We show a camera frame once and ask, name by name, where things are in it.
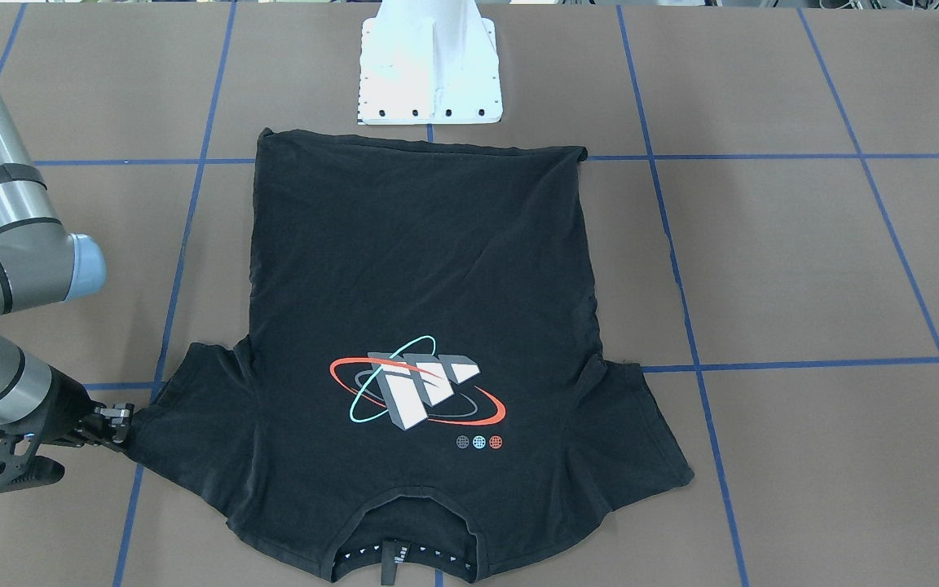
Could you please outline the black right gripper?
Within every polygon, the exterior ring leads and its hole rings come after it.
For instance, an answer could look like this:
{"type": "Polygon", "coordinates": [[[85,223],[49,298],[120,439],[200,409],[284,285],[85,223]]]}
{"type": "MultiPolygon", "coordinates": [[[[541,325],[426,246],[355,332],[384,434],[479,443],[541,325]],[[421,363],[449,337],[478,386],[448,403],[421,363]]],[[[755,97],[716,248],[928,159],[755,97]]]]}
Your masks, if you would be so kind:
{"type": "Polygon", "coordinates": [[[38,442],[72,448],[94,444],[127,454],[128,430],[115,430],[109,435],[108,424],[129,425],[134,405],[104,406],[94,401],[86,388],[70,376],[60,371],[50,373],[50,390],[40,407],[45,417],[38,442]],[[102,408],[102,416],[97,408],[102,408]]]}

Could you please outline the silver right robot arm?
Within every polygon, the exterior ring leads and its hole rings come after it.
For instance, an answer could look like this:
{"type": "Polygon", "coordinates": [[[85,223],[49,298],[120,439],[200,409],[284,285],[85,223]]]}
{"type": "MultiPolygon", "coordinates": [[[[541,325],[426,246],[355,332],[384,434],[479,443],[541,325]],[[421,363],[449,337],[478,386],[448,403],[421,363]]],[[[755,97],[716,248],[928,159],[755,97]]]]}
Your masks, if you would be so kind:
{"type": "MultiPolygon", "coordinates": [[[[106,279],[99,245],[62,224],[0,94],[0,316],[96,294],[106,279]]],[[[0,430],[60,446],[115,441],[82,384],[1,334],[0,430]]]]}

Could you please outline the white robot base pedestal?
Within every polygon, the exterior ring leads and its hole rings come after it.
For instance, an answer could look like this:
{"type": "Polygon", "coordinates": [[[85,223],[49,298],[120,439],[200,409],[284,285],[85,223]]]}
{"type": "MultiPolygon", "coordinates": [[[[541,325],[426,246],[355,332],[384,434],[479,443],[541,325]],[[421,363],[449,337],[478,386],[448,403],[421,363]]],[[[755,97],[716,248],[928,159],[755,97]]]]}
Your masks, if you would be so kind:
{"type": "Polygon", "coordinates": [[[357,122],[503,118],[496,27],[474,1],[383,1],[362,25],[357,122]]]}

